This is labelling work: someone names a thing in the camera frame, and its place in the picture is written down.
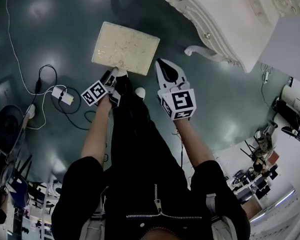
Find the white ornate furniture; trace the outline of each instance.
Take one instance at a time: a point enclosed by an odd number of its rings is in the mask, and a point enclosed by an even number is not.
[[[195,25],[205,47],[190,46],[214,61],[228,61],[249,73],[279,18],[300,14],[300,0],[166,0]]]

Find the drawer knob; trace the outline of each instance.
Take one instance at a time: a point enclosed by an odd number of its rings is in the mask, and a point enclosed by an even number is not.
[[[210,33],[206,33],[206,34],[204,34],[204,39],[207,39],[207,40],[209,40],[209,39],[210,39],[210,37],[211,37]]]

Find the white cylinder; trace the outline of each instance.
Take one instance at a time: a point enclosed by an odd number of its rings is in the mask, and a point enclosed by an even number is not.
[[[295,89],[285,85],[281,92],[281,99],[300,113],[300,93]]]

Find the power strip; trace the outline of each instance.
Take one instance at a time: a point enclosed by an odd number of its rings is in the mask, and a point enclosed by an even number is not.
[[[51,95],[53,97],[56,97],[57,99],[59,99],[61,97],[61,93],[62,92],[63,92],[62,89],[60,89],[60,88],[58,88],[58,87],[55,86],[53,88],[53,91],[52,91]],[[64,102],[64,103],[66,103],[66,104],[68,104],[68,105],[71,105],[72,102],[74,101],[74,97],[71,94],[69,94],[69,93],[67,93],[67,92],[64,91],[61,101]]]

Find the dark green floor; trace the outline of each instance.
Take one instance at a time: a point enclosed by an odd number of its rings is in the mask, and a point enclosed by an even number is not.
[[[164,0],[8,0],[8,9],[14,48],[25,83],[32,91],[38,70],[45,64],[56,68],[59,84],[80,93],[99,79],[108,68],[92,63],[91,58],[102,23],[107,21],[160,38],[155,58],[168,59],[184,69],[196,95],[197,111],[191,122],[211,149],[224,149],[251,137],[273,116],[261,96],[260,64],[246,74],[226,62],[210,61],[198,54],[186,56],[184,49],[200,45],[201,40],[193,24]],[[176,132],[174,125],[157,101],[153,65],[147,76],[130,73],[129,77],[136,87],[145,88],[152,120],[179,159],[180,140],[171,134]],[[278,70],[272,71],[264,87],[268,103],[279,95],[288,78]],[[47,69],[42,79],[45,89],[53,85],[54,73]],[[0,109],[15,104],[25,111],[33,97],[22,84],[10,45],[6,0],[0,0],[0,82]],[[36,99],[32,127],[44,121],[42,98]],[[49,94],[44,109],[46,125],[41,130],[26,130],[28,151],[33,155],[30,179],[36,181],[46,181],[51,170],[62,175],[80,157],[87,134],[56,111]],[[83,104],[70,117],[77,125],[89,127],[84,118],[87,110],[89,107]]]

